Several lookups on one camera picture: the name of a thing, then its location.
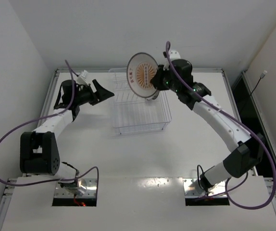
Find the orange sunburst plate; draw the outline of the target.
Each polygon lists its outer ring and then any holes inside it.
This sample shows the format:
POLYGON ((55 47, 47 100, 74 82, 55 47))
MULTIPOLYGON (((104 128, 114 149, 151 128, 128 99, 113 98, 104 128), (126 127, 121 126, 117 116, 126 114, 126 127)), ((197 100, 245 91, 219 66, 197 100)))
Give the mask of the orange sunburst plate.
POLYGON ((156 89, 151 80, 157 69, 158 64, 151 55, 145 52, 134 54, 126 67, 126 78, 130 89, 141 98, 153 97, 156 89))

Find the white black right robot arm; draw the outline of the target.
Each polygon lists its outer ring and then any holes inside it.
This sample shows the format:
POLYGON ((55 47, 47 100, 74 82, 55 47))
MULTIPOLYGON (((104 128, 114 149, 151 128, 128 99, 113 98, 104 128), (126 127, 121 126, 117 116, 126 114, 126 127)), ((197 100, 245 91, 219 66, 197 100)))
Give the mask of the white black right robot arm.
POLYGON ((247 130, 226 117, 211 91, 193 80, 192 64, 182 59, 177 51, 165 51, 163 55, 167 63, 158 66, 151 84, 157 91, 176 93, 183 104, 206 121, 231 152, 222 162, 200 174, 200 188, 208 191, 228 178, 241 177, 258 165, 263 158, 264 136, 257 134, 257 141, 247 130))

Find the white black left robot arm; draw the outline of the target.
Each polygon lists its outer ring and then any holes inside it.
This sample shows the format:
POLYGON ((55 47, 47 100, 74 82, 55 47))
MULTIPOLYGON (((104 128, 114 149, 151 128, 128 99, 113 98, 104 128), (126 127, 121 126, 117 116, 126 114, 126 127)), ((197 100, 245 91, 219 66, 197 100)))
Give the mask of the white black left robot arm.
POLYGON ((20 137, 20 170, 22 173, 47 175, 73 195, 83 195, 87 183, 79 177, 79 170, 59 156, 57 138, 65 128, 75 121, 80 106, 97 105, 114 93, 102 87, 97 80, 92 81, 96 91, 89 84, 78 84, 74 80, 61 83, 54 105, 54 115, 31 132, 20 137))

